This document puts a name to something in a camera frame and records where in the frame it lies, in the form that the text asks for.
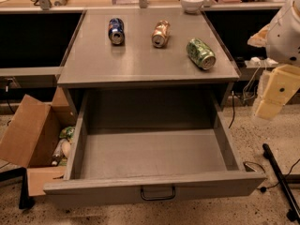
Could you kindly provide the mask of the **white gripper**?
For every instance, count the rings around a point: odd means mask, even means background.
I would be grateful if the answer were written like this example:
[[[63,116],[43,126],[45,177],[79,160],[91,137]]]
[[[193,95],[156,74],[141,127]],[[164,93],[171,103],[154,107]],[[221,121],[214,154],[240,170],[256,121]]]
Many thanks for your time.
[[[247,44],[266,46],[269,58],[283,65],[265,70],[254,101],[254,120],[271,121],[300,89],[300,0],[287,0],[269,24]]]

